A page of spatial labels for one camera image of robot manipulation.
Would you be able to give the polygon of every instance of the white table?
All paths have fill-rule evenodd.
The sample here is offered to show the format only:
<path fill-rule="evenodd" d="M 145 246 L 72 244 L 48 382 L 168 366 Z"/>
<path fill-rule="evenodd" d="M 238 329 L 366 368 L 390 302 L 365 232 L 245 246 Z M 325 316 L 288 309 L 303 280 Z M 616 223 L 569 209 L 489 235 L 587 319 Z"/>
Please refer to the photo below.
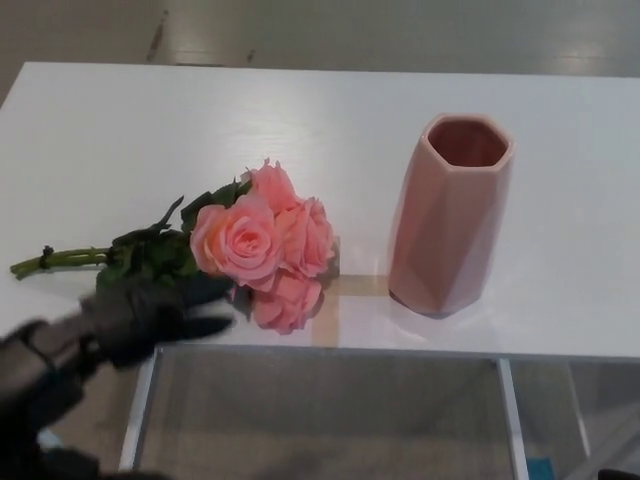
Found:
<path fill-rule="evenodd" d="M 341 272 L 384 275 L 422 128 L 439 112 L 482 112 L 517 143 L 482 299 L 432 320 L 387 297 L 341 297 L 337 346 L 636 360 L 638 111 L 634 79 L 26 64 L 0 110 L 0 326 L 74 308 L 95 275 L 18 283 L 11 263 L 44 244 L 106 245 L 267 156 L 302 195 L 324 201 L 341 237 Z M 310 346 L 309 332 L 239 323 L 215 343 Z M 521 472 L 508 361 L 500 367 Z M 136 404 L 146 404 L 144 388 Z"/>

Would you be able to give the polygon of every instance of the rose bouquet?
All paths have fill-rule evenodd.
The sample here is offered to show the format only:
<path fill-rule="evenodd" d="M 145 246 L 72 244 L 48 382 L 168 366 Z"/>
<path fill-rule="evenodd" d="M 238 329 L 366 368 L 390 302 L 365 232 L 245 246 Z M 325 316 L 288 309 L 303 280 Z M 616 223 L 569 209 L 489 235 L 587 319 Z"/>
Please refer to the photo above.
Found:
<path fill-rule="evenodd" d="M 55 252 L 11 267 L 18 279 L 59 267 L 104 264 L 98 289 L 122 279 L 162 285 L 203 271 L 227 275 L 249 289 L 253 317 L 282 334 L 303 328 L 320 300 L 318 277 L 333 257 L 333 229 L 322 203 L 303 199 L 279 162 L 269 159 L 219 190 L 206 192 L 181 210 L 182 228 L 169 219 L 114 239 L 108 248 Z"/>

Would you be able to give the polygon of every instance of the green stem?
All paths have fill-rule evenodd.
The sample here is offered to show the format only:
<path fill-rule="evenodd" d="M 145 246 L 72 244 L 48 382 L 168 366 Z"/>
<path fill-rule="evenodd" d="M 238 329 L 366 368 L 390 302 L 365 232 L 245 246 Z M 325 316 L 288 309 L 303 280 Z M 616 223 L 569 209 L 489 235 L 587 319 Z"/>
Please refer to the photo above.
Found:
<path fill-rule="evenodd" d="M 49 268 L 59 268 L 100 265 L 101 263 L 106 263 L 108 252 L 108 248 L 81 248 L 54 252 L 47 256 L 47 266 Z M 22 280 L 34 273 L 46 271 L 45 269 L 40 268 L 40 257 L 16 263 L 10 267 L 10 270 L 18 280 Z"/>

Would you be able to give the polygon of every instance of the pink vase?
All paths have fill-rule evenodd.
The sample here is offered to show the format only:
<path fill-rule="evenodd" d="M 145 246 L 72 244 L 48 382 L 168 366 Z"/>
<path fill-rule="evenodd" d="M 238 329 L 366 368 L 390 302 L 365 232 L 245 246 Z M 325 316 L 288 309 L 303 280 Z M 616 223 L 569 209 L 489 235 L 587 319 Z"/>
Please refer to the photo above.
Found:
<path fill-rule="evenodd" d="M 484 288 L 514 144 L 483 115 L 440 115 L 413 152 L 398 205 L 389 290 L 411 310 L 453 313 Z"/>

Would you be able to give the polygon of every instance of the floor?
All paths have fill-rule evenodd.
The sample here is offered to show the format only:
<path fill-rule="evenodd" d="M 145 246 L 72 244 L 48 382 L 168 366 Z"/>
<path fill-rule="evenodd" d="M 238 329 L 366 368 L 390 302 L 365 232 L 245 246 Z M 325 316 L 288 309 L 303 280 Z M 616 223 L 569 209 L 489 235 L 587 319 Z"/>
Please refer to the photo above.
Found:
<path fill-rule="evenodd" d="M 639 18 L 636 0 L 0 0 L 0 103 L 25 61 L 640 76 Z M 488 362 L 261 355 L 166 355 L 143 465 L 203 479 L 511 478 Z M 534 367 L 516 371 L 519 399 L 568 432 L 565 379 Z M 379 372 L 409 383 L 385 385 Z M 135 379 L 103 369 L 56 432 L 115 468 Z M 312 420 L 291 389 L 322 399 Z M 307 453 L 285 455 L 301 445 Z M 318 458 L 336 445 L 327 467 Z M 239 462 L 242 451 L 255 455 Z"/>

